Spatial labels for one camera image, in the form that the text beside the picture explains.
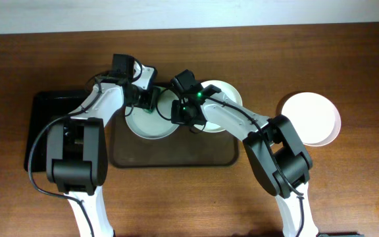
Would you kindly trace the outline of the green and yellow sponge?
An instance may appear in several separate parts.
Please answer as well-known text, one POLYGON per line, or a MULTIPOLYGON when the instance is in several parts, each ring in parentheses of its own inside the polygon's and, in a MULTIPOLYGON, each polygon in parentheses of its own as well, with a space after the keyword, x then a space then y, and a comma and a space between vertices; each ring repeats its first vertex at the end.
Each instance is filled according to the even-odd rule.
POLYGON ((143 111, 146 112, 146 113, 148 113, 148 114, 151 114, 151 113, 153 113, 154 110, 155 110, 155 108, 152 107, 152 108, 149 108, 149 109, 144 109, 143 111))

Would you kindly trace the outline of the pale blue plate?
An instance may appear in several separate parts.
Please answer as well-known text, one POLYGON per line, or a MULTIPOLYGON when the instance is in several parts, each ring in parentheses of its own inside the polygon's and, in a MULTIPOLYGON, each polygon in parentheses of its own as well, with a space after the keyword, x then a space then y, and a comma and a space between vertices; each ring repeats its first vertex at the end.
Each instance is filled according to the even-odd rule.
POLYGON ((171 118, 172 102, 177 100, 177 95, 168 90, 159 99, 157 107, 152 111, 135 107, 126 107, 125 120, 129 129, 141 138, 158 140, 171 135, 177 128, 172 124, 171 118))

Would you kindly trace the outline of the pink plate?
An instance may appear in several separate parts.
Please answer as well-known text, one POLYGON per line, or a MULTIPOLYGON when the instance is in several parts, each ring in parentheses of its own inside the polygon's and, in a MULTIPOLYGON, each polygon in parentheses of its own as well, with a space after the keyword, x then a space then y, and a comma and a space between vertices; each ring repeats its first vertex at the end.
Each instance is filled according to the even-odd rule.
POLYGON ((326 97, 313 92, 290 96, 281 114, 288 117, 304 145, 320 147, 332 143, 341 130, 341 115, 326 97))

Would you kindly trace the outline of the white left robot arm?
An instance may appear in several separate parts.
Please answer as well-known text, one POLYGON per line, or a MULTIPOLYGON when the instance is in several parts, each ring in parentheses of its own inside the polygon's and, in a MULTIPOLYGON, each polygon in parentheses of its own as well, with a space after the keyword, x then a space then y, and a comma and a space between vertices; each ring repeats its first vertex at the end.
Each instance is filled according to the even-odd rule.
POLYGON ((105 126, 124 106, 143 105, 153 80, 98 75, 82 104, 45 128, 47 178, 57 186, 56 197, 71 205, 81 236, 115 235, 103 200, 108 171, 105 126))

